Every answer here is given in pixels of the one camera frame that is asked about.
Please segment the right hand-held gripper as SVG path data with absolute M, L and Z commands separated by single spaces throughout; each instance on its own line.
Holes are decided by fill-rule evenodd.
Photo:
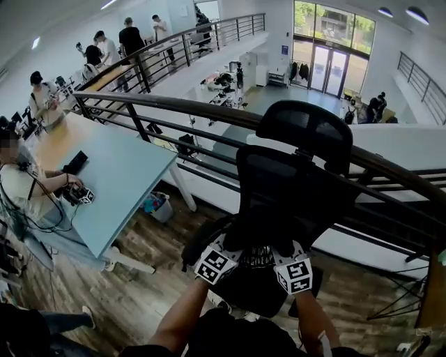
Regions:
M 288 295 L 294 295 L 312 288 L 311 262 L 302 246 L 293 241 L 294 252 L 285 257 L 277 249 L 272 247 L 274 259 L 274 272 L 278 283 Z

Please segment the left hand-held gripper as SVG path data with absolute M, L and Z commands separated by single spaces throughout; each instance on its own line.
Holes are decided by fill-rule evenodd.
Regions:
M 195 275 L 211 285 L 216 285 L 233 272 L 243 252 L 242 250 L 234 252 L 226 250 L 225 238 L 226 234 L 220 234 L 213 243 L 208 245 L 195 266 Z

